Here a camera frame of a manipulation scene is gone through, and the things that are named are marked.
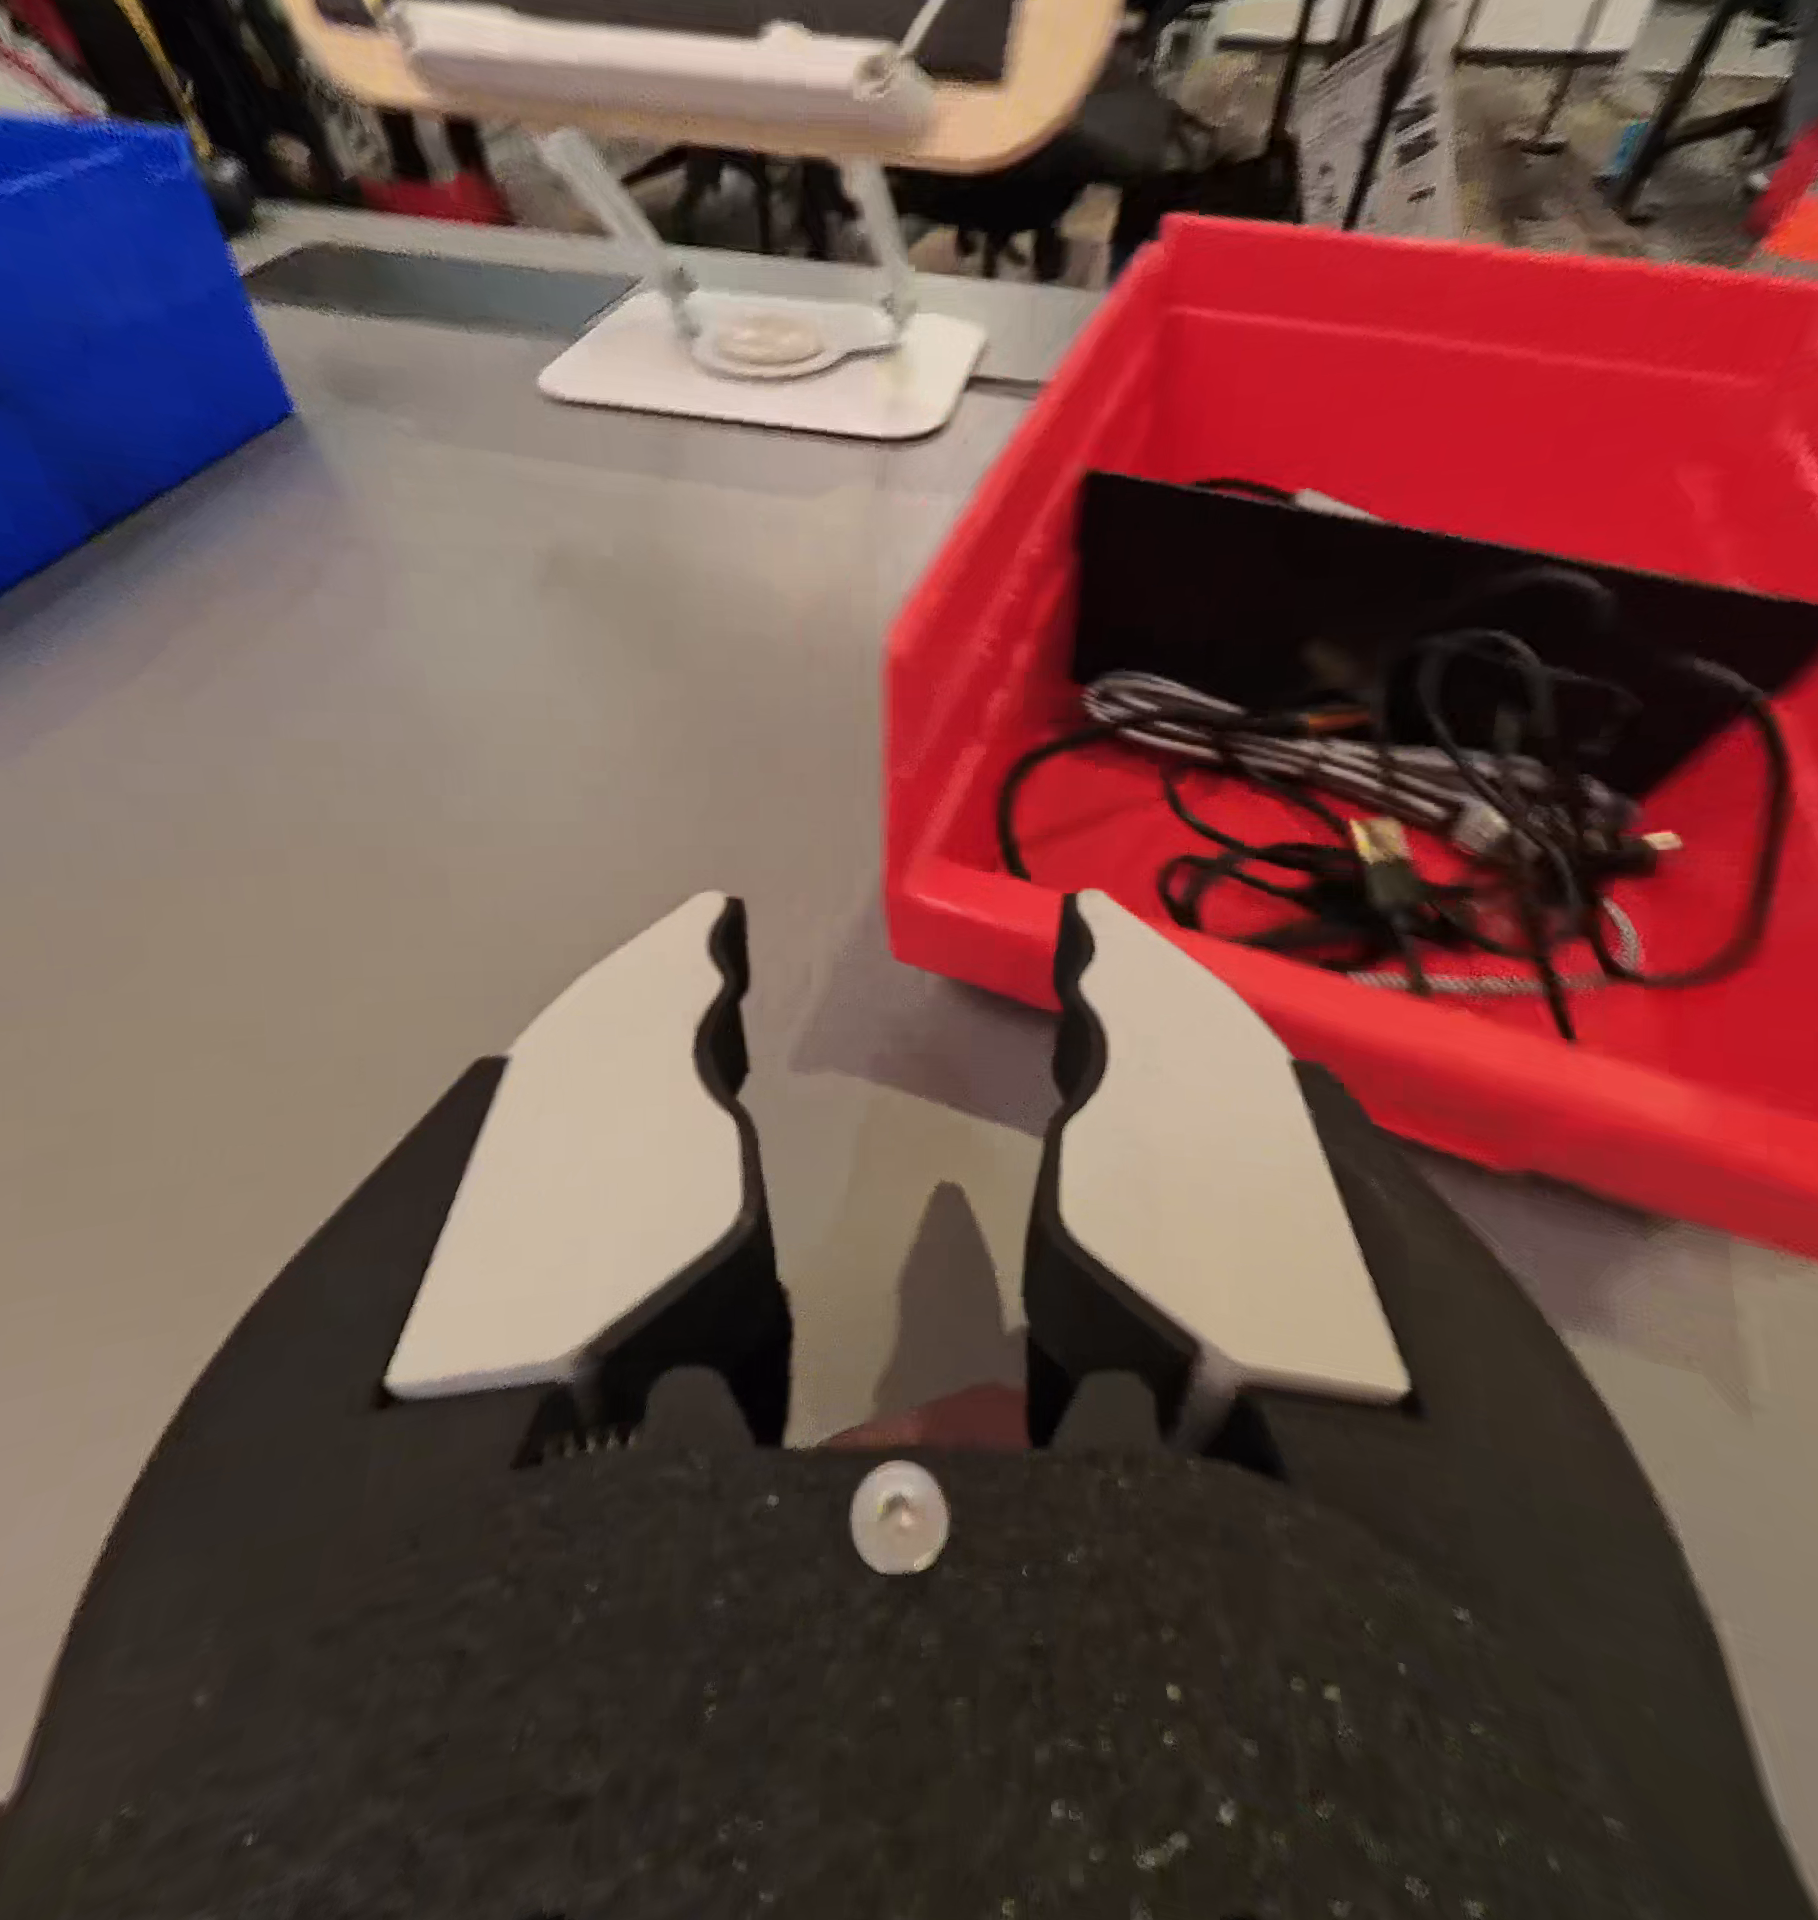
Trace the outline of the white tablet stand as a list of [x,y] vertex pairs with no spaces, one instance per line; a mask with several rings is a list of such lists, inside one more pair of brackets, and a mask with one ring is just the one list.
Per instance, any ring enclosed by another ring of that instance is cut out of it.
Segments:
[[880,161],[840,163],[880,272],[878,297],[860,304],[707,290],[586,131],[545,134],[539,150],[638,269],[637,287],[541,372],[545,397],[862,441],[922,440],[954,416],[987,332],[922,309]]

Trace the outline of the blue plastic bin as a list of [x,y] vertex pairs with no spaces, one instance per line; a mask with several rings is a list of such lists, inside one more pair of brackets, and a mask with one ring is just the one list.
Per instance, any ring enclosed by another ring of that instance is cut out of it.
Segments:
[[0,595],[293,411],[190,138],[0,114]]

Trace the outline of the white printed sign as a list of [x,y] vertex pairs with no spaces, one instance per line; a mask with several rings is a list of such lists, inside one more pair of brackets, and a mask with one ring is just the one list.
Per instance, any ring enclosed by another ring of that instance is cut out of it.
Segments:
[[1464,237],[1455,99],[1464,10],[1413,4],[1301,95],[1294,154],[1307,227]]

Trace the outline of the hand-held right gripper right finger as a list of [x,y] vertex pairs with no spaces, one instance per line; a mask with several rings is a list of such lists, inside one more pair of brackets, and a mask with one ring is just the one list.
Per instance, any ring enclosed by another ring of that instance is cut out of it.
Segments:
[[1099,890],[1061,901],[1053,971],[1056,1108],[1022,1261],[1032,1446],[1099,1376],[1195,1452],[1250,1390],[1406,1403],[1408,1362],[1280,1036]]

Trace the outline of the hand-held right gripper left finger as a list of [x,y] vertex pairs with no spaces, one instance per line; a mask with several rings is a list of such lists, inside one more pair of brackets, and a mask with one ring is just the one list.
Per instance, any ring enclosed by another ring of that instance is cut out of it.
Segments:
[[664,1376],[791,1421],[791,1299],[743,1091],[743,897],[696,891],[512,1041],[383,1378],[396,1402],[560,1388],[641,1427]]

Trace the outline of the red plastic bin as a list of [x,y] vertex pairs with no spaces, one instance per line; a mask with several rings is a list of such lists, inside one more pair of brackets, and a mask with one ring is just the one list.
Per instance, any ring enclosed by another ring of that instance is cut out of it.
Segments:
[[[895,957],[1054,1007],[1061,891],[1162,924],[1155,777],[1043,777],[1041,880],[993,788],[1066,713],[1084,472],[1240,475],[1380,519],[1818,598],[1818,281],[1175,218],[1068,348],[946,534],[885,661]],[[1389,1132],[1818,1259],[1818,661],[1787,690],[1797,818],[1756,965],[1670,1010],[1386,988],[1178,934]]]

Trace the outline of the black divider of red bin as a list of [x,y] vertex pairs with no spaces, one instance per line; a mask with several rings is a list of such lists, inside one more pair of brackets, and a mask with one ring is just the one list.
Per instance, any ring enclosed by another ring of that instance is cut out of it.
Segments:
[[1418,649],[1496,632],[1548,670],[1574,752],[1648,798],[1718,732],[1738,695],[1818,661],[1818,601],[1718,587],[1279,497],[1089,472],[1076,510],[1070,673],[1161,676],[1255,711],[1384,695],[1397,741],[1432,745]]

